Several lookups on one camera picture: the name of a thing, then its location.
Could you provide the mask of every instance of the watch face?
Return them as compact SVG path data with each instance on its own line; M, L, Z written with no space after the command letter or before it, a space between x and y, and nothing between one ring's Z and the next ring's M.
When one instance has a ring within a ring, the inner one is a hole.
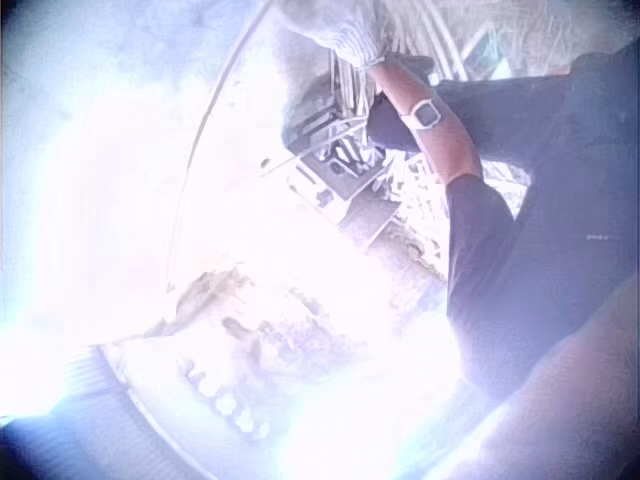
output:
M418 108L416 111L416 118L424 128L430 128L438 123L438 120L440 120L440 114L429 102Z

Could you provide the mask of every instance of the forearm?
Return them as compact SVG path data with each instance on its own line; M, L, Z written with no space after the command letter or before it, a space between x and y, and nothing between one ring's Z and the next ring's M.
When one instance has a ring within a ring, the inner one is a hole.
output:
M413 134L445 185L465 174L482 178L482 166L473 142L458 117L433 88L393 61L370 68L369 74L400 115L411 113L411 109L421 100L434 99L442 120L430 130L417 130Z

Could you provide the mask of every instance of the wire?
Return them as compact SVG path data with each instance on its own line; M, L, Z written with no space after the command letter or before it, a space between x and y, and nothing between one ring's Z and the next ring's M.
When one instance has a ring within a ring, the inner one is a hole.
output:
M180 232L182 230L184 196L187 190L187 184L189 182L189 174L191 172L191 166L193 165L193 159L198 149L198 145L200 144L200 139L207 125L207 122L209 121L211 112L213 111L216 104L218 103L220 93L222 92L222 89L224 88L225 83L229 78L229 74L231 73L233 66L235 65L236 61L238 60L238 57L244 50L244 47L246 46L247 42L255 33L256 29L264 19L265 15L269 11L273 3L274 3L274 0L266 0L265 3L258 8L256 14L251 18L251 20L246 24L243 32L238 36L236 43L231 49L231 53L227 57L222 67L222 71L220 72L220 75L218 75L215 88L213 89L213 95L211 96L211 101L209 102L209 106L207 107L207 110L204 116L202 117L200 126L198 127L198 132L196 133L196 137L191 147L191 153L189 154L189 160L187 161L187 168L186 168L184 180L182 183L182 189L180 190L180 196L178 198L176 215L174 217L173 227L171 229L169 254L167 257L167 264L165 268L165 284L167 286L166 293L171 292L171 290L173 290L174 288L174 285L172 285L171 280L172 280L174 268L175 268L174 262L176 257L177 241L180 236Z
M456 70L458 70L460 80L463 82L468 82L469 76L467 75L467 71L464 68L462 55L460 55L460 50L458 50L456 42L453 40L451 32L447 28L446 22L442 18L442 15L440 15L440 12L438 12L438 9L433 6L433 3L430 0L427 0L425 3L427 6L427 10L429 10L429 13L433 17L436 27L438 28L438 30L440 30L440 34L442 35L444 42L447 44L447 48L449 49L449 53L451 54L453 64L455 65Z
M418 0L410 0L408 3L408 7L413 9L415 18L421 20L422 25L426 30L429 44L432 47L433 52L435 53L434 60L436 60L437 65L439 65L442 75L447 80L453 80L453 70L451 69L449 61L447 59L447 55L444 51L444 47L442 46L440 38L438 37L435 27L433 26L430 18L431 15L424 10L425 5L423 5L422 2L418 2ZM422 37L421 29L415 28L414 35L420 35Z

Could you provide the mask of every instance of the wristwatch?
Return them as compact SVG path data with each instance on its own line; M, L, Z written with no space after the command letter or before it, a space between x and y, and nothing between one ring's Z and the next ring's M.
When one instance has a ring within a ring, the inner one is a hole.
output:
M418 102L409 115L401 115L400 118L410 130L429 130L442 120L442 115L433 99L428 98Z

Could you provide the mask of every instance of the hand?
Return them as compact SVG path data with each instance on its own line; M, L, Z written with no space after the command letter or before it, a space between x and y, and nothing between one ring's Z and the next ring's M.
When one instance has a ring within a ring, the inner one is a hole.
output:
M278 0L287 27L333 50L356 68L387 53L387 13L382 0Z

